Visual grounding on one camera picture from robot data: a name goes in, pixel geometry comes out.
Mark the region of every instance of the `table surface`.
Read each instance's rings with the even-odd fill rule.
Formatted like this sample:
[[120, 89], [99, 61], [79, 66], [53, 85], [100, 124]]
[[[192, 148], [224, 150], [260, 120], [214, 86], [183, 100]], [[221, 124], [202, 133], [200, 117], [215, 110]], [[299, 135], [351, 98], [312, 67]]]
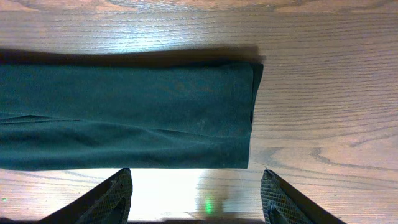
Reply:
[[[398, 1], [0, 0], [0, 27], [2, 54], [70, 54], [50, 63], [264, 63], [249, 168], [132, 169], [131, 220], [203, 218], [207, 202], [263, 219], [268, 168], [345, 222], [398, 221]], [[116, 171], [0, 170], [0, 217], [40, 219]]]

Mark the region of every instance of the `green light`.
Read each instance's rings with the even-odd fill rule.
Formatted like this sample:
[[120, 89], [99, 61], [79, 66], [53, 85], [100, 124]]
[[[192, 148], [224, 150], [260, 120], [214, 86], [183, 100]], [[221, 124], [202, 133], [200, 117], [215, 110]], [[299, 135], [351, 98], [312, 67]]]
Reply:
[[211, 202], [210, 199], [206, 199], [206, 213], [208, 215], [213, 214], [213, 203]]

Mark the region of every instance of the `wooden table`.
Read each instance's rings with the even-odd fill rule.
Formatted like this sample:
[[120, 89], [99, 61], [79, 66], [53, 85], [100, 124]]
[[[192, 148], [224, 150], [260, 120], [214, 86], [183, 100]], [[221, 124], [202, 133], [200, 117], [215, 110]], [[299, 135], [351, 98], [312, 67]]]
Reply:
[[[207, 201], [262, 219], [267, 167], [345, 222], [398, 222], [398, 1], [0, 0], [0, 48], [265, 64], [249, 169], [133, 169], [131, 220], [203, 218]], [[74, 57], [42, 55], [91, 60]], [[116, 171], [0, 170], [0, 217], [40, 219]]]

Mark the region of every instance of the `dark green shirt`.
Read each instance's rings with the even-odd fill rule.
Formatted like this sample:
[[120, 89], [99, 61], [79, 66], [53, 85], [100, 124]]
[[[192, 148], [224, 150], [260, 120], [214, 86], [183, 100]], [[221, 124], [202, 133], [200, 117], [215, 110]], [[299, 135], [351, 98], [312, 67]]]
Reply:
[[0, 65], [0, 168], [246, 168], [262, 65]]

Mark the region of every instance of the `folded clothing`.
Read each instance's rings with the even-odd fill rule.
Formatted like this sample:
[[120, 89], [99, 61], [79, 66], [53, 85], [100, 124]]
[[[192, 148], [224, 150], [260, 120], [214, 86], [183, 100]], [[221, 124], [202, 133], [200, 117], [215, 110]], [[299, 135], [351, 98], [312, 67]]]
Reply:
[[0, 168], [246, 168], [262, 65], [0, 65]]

